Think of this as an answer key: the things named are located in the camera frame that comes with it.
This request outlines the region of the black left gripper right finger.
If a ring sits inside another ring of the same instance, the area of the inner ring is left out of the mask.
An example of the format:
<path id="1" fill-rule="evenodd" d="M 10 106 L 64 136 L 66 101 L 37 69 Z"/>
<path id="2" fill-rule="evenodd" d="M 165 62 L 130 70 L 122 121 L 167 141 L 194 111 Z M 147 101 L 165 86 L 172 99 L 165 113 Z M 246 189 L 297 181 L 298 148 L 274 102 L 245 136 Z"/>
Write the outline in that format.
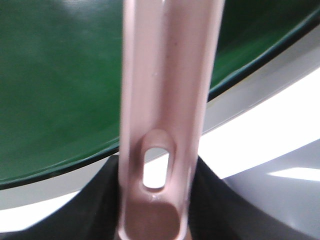
<path id="1" fill-rule="evenodd" d="M 188 225 L 194 240 L 310 240 L 235 193 L 198 158 Z"/>

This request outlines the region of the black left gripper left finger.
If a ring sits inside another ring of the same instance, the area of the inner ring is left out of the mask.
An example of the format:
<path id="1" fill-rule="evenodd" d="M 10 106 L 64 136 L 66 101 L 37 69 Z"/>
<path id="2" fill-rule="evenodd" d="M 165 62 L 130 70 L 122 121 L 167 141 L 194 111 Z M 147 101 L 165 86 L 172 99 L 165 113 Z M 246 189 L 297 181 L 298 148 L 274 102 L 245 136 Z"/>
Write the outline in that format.
<path id="1" fill-rule="evenodd" d="M 117 155 L 111 156 L 92 180 L 67 204 L 2 240 L 114 240 L 119 215 Z"/>

